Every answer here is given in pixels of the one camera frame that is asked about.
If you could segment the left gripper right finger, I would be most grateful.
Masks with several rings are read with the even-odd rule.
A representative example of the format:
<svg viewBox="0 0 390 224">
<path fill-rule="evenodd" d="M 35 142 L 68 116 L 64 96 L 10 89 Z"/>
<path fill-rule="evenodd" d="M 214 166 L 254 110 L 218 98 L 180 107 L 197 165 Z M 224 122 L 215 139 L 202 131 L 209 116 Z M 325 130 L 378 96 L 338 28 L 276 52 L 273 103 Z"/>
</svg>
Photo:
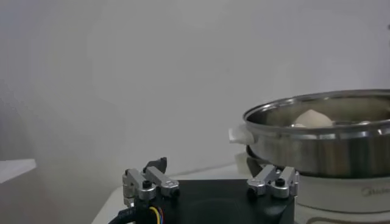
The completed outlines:
<svg viewBox="0 0 390 224">
<path fill-rule="evenodd" d="M 296 197 L 299 189 L 299 173 L 293 167 L 277 167 L 261 164 L 257 159 L 246 160 L 252 178 L 247 180 L 249 198 L 270 194 L 274 198 Z"/>
</svg>

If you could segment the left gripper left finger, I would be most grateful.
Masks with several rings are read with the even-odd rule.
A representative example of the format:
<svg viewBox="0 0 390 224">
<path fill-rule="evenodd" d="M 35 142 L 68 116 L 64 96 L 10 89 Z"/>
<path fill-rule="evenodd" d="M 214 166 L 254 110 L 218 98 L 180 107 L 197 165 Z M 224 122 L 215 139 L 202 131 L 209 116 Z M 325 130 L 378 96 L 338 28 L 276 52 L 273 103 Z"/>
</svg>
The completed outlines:
<svg viewBox="0 0 390 224">
<path fill-rule="evenodd" d="M 149 161 L 141 170 L 127 169 L 122 175 L 124 205 L 133 207 L 137 201 L 149 203 L 158 197 L 176 199 L 180 184 L 165 175 L 168 160 L 162 157 Z"/>
</svg>

